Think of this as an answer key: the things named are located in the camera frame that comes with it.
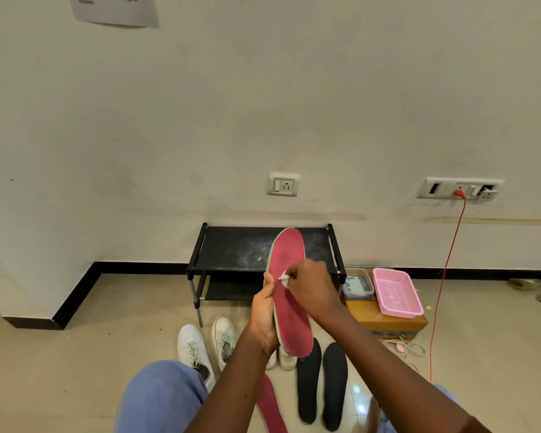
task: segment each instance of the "black insole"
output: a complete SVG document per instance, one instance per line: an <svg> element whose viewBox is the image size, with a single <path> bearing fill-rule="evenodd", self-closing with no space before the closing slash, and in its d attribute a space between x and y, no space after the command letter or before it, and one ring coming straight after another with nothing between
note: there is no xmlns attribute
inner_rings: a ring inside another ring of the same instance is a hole
<svg viewBox="0 0 541 433"><path fill-rule="evenodd" d="M312 424L317 417L318 373L321 371L321 345L313 339L313 350L296 359L296 391L299 396L299 416Z"/></svg>
<svg viewBox="0 0 541 433"><path fill-rule="evenodd" d="M322 358L325 373L325 408L322 420L329 431L335 431L343 417L344 394L347 389L347 358L338 343L326 347Z"/></svg>

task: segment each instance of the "white paper sign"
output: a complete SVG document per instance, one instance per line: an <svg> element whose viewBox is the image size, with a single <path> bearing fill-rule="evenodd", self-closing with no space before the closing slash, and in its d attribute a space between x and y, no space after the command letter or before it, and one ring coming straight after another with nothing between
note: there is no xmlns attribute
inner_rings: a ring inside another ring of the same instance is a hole
<svg viewBox="0 0 541 433"><path fill-rule="evenodd" d="M79 21L158 27L154 0L70 0Z"/></svg>

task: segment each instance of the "forearm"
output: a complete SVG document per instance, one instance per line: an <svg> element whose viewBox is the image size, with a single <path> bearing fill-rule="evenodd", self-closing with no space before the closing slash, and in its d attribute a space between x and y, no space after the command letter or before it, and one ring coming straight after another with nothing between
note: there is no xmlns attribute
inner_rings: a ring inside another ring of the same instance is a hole
<svg viewBox="0 0 541 433"><path fill-rule="evenodd" d="M247 326L187 433L246 432L269 354Z"/></svg>
<svg viewBox="0 0 541 433"><path fill-rule="evenodd" d="M341 344L397 432L457 433L469 414L361 326L344 306L318 322Z"/></svg>

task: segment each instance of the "red power cord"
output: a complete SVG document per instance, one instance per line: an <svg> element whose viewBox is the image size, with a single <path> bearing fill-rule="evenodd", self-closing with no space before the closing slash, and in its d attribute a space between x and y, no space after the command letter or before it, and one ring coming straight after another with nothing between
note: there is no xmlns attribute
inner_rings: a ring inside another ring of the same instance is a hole
<svg viewBox="0 0 541 433"><path fill-rule="evenodd" d="M437 296L437 303L435 304L435 317L433 318L433 331L431 332L431 343L429 345L429 381L433 383L433 339L435 338L435 326L437 325L437 313L439 311L439 301L441 299L441 292L443 291L443 283L445 282L445 275L447 274L447 266L449 265L449 260L451 259L451 252L453 252L454 241L457 239L457 232L459 232L459 226L461 225L461 219L463 218L463 213L467 207L467 197L465 193L461 190L455 190L453 192L455 196L459 196L463 199L463 209L461 210L461 215L459 216L459 221L457 222L457 229L454 231L453 243L451 243L451 248L449 249L449 255L447 255L447 261L445 262L445 268L443 269L443 277L441 278L441 286L439 287L439 296Z"/></svg>

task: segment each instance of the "cardboard box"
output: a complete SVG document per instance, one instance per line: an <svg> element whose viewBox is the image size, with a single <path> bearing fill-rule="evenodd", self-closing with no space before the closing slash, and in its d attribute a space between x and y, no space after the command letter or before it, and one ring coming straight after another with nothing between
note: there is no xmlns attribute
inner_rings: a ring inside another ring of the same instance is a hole
<svg viewBox="0 0 541 433"><path fill-rule="evenodd" d="M372 280L372 269L367 271ZM343 296L343 300L353 317L381 339L397 339L401 336L405 340L411 340L429 323L424 315L405 319L382 314L376 296L368 300L354 301L346 300Z"/></svg>

